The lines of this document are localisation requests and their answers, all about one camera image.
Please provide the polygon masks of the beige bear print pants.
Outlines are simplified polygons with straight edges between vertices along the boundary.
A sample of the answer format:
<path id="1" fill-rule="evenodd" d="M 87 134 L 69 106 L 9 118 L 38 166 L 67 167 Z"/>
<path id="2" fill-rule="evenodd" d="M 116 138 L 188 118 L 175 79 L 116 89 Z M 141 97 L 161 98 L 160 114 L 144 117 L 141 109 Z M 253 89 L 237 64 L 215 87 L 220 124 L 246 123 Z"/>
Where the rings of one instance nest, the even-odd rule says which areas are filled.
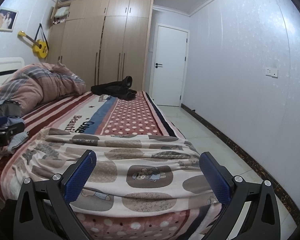
<path id="1" fill-rule="evenodd" d="M 189 141 L 177 137 L 90 135 L 47 128 L 14 162 L 15 176 L 49 179 L 87 150 L 95 152 L 97 163 L 71 203 L 76 212 L 146 217 L 221 207 L 200 170 L 199 153 Z"/>

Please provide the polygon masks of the black clothing pile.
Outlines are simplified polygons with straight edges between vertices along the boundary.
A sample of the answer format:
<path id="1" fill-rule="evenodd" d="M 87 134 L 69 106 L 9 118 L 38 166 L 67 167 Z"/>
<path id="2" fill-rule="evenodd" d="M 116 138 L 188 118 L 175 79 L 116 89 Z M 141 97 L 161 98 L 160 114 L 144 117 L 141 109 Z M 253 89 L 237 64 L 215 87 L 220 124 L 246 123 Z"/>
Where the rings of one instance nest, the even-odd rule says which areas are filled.
<path id="1" fill-rule="evenodd" d="M 91 87 L 91 92 L 95 95 L 109 95 L 120 100 L 131 101 L 135 99 L 137 91 L 131 89 L 133 78 L 125 77 L 122 81 L 115 81 Z"/>

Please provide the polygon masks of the folded clothes pile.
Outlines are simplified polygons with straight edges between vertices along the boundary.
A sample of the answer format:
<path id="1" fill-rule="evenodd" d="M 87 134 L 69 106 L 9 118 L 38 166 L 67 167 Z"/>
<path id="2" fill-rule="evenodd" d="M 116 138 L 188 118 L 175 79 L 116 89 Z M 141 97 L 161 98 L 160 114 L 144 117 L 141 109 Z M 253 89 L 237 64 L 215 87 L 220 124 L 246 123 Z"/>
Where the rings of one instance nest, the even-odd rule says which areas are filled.
<path id="1" fill-rule="evenodd" d="M 25 121 L 21 118 L 21 105 L 13 100 L 0 101 L 0 128 L 18 124 Z M 25 143 L 29 138 L 29 133 L 23 131 L 15 135 L 7 146 L 0 147 L 0 155 L 14 154 L 17 148 Z"/>

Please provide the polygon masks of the pink striped quilt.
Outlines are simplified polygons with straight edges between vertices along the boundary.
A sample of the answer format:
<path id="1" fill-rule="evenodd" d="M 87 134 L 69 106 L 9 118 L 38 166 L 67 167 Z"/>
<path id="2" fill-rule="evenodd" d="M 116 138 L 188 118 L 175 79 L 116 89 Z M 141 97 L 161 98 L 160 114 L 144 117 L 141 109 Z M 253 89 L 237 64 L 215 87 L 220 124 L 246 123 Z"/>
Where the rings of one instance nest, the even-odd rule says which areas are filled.
<path id="1" fill-rule="evenodd" d="M 86 90 L 85 82 L 66 65 L 37 63 L 19 69 L 0 85 L 0 101 L 19 103 L 25 115 L 39 105 L 82 95 Z"/>

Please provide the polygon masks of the white headboard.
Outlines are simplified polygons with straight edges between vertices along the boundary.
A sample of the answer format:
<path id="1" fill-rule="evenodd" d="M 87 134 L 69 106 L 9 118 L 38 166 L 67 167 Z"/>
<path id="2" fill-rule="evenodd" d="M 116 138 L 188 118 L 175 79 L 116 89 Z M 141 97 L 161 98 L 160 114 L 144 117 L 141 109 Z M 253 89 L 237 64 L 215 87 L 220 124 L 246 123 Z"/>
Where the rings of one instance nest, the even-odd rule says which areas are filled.
<path id="1" fill-rule="evenodd" d="M 0 85 L 10 78 L 16 71 L 25 66 L 22 57 L 0 58 Z"/>

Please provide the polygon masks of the striped fleece bed blanket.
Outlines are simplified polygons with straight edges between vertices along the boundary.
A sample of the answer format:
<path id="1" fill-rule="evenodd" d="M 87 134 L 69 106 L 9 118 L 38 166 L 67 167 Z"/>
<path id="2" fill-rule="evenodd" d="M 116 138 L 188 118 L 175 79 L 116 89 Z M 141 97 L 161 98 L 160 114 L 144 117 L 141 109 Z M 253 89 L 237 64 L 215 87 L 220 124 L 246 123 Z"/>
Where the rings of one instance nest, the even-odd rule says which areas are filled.
<path id="1" fill-rule="evenodd" d="M 185 139 L 145 92 L 132 101 L 85 93 L 36 107 L 23 116 L 29 139 L 14 154 L 0 155 L 0 199 L 16 199 L 23 180 L 14 162 L 47 128 L 90 135 L 160 135 Z M 198 239 L 221 213 L 201 207 L 146 217 L 107 217 L 75 212 L 93 239 Z"/>

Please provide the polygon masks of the yellow ukulele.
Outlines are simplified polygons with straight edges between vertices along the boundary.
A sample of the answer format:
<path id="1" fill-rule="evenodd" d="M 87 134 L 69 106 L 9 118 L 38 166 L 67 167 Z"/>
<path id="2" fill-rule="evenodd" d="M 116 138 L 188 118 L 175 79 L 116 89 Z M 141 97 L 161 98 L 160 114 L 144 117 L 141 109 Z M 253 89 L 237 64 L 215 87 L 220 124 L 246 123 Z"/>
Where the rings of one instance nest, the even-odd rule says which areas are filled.
<path id="1" fill-rule="evenodd" d="M 37 39 L 37 36 L 40 31 L 42 31 L 42 35 L 44 38 L 43 40 Z M 45 59 L 47 57 L 48 52 L 49 52 L 49 44 L 48 44 L 47 38 L 44 34 L 43 26 L 41 23 L 39 24 L 39 27 L 37 29 L 35 39 L 29 37 L 29 35 L 27 35 L 22 30 L 18 32 L 18 36 L 26 38 L 30 42 L 32 42 L 32 51 L 37 55 L 37 57 L 39 59 Z"/>

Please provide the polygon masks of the beige wooden wardrobe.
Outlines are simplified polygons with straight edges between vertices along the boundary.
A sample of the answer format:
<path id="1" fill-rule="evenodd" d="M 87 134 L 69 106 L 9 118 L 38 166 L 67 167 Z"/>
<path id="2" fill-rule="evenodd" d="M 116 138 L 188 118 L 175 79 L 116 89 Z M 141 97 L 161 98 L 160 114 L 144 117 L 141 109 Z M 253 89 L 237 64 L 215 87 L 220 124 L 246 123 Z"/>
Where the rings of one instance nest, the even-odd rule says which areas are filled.
<path id="1" fill-rule="evenodd" d="M 69 0 L 51 14 L 47 63 L 60 62 L 90 88 L 133 78 L 143 90 L 154 0 Z"/>

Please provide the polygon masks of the white door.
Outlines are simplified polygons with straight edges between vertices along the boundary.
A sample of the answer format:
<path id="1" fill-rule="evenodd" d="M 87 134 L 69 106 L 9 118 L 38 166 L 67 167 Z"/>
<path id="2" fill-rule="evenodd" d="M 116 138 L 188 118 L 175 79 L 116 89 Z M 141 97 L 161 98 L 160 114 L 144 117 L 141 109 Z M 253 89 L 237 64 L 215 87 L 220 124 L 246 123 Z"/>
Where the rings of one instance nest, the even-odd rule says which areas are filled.
<path id="1" fill-rule="evenodd" d="M 157 24 L 149 94 L 160 106 L 179 107 L 183 98 L 189 31 Z"/>

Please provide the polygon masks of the framed wall photo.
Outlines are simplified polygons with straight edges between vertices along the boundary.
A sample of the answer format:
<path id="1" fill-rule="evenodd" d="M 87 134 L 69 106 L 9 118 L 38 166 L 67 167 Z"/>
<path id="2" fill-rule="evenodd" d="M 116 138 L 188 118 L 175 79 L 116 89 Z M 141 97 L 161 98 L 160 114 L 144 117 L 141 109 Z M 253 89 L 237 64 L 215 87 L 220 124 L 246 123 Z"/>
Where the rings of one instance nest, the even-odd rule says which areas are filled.
<path id="1" fill-rule="evenodd" d="M 12 32 L 17 15 L 16 10 L 0 8 L 0 31 Z"/>

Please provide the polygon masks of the white wall switch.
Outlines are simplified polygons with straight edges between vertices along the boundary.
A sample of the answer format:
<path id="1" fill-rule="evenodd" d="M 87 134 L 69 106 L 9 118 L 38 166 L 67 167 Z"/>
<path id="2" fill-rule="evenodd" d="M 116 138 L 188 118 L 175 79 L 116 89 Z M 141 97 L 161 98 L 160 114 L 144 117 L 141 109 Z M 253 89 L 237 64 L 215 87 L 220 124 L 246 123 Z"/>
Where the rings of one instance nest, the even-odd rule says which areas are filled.
<path id="1" fill-rule="evenodd" d="M 279 70 L 277 68 L 266 68 L 266 76 L 278 78 Z"/>

